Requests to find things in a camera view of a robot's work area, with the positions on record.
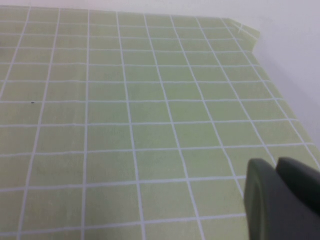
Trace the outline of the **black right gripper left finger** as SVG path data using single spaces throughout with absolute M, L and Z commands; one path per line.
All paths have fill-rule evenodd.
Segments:
M 263 159 L 248 162 L 244 206 L 251 240 L 320 238 L 320 212 L 302 203 Z

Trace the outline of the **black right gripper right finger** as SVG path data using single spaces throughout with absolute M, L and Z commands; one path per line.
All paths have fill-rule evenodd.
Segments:
M 290 157 L 280 157 L 275 170 L 302 203 L 313 212 L 320 212 L 319 171 Z

